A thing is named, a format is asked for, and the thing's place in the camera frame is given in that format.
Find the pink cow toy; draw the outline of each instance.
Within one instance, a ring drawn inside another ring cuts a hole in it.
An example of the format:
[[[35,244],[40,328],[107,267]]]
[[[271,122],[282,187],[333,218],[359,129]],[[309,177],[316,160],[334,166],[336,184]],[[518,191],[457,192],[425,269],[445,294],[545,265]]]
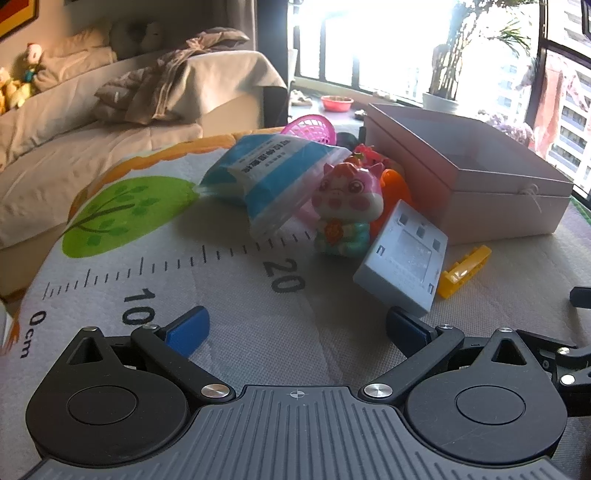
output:
[[[320,215],[316,249],[331,255],[361,257],[369,246],[369,223],[384,209],[380,176],[382,163],[361,168],[351,163],[324,166],[324,178],[312,195]]]

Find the tissue packet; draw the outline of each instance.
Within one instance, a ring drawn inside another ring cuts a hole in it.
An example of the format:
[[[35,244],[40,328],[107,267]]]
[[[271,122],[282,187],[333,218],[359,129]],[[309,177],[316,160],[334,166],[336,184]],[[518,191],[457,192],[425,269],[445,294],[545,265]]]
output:
[[[291,135],[247,135],[209,168],[198,191],[246,205],[251,236],[261,238],[311,198],[325,164],[350,155],[346,148]]]

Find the toy eye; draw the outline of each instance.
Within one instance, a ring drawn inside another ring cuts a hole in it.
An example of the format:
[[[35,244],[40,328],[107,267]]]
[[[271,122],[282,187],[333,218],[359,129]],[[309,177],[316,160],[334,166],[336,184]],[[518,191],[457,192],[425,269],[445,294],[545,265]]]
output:
[[[349,183],[349,193],[361,193],[363,192],[363,182],[359,180],[353,180]]]

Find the gray curtain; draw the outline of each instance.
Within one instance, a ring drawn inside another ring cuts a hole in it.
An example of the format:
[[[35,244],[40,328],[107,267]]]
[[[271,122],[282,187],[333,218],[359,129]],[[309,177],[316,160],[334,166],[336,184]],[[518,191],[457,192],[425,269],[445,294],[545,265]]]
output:
[[[215,27],[232,27],[251,39],[243,48],[256,50],[256,0],[214,0]]]

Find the gray ribbed plate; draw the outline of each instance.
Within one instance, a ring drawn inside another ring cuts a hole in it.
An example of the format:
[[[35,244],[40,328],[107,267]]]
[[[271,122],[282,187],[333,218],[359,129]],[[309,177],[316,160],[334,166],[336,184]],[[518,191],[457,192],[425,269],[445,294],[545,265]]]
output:
[[[200,410],[187,433],[152,458],[109,469],[42,462],[35,480],[567,480],[546,458],[508,469],[448,460],[406,429],[396,410],[347,387],[245,388]]]

